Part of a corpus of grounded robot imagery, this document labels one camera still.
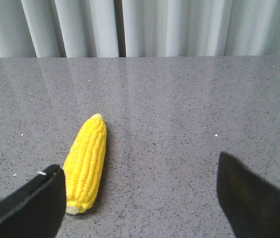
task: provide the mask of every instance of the corn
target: corn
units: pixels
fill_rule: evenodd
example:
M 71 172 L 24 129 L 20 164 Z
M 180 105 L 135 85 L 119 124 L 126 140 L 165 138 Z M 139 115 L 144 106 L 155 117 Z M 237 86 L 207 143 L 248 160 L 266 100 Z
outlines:
M 66 213 L 83 213 L 94 204 L 106 152 L 107 128 L 101 114 L 81 127 L 63 166 L 66 179 Z

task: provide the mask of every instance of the corn cob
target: corn cob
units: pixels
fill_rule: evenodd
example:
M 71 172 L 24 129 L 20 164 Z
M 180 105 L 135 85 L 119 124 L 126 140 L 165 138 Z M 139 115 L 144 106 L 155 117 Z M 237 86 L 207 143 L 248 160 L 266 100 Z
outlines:
M 107 128 L 101 114 L 81 127 L 63 166 L 66 178 L 66 213 L 83 213 L 94 204 L 106 152 Z

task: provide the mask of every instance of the speckled surface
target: speckled surface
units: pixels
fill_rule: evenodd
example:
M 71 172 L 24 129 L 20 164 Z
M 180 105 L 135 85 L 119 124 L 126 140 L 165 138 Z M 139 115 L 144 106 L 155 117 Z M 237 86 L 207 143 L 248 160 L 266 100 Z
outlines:
M 58 238 L 233 237 L 220 151 L 280 186 L 280 56 L 0 59 L 0 199 L 62 165 L 94 113 L 108 127 L 99 196 Z

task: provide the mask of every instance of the white curtain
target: white curtain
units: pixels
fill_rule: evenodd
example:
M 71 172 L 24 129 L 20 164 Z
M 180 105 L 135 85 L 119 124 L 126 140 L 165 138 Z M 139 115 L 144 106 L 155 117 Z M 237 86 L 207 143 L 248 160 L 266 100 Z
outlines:
M 0 57 L 280 55 L 280 0 L 117 1 L 0 0 Z

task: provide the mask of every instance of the white speck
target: white speck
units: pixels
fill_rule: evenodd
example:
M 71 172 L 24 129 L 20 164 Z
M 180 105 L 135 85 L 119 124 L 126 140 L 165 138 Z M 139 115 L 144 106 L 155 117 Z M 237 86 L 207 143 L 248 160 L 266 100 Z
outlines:
M 47 173 L 42 172 L 42 171 L 38 171 L 37 173 L 38 173 L 39 175 L 45 175 L 45 176 L 47 175 Z

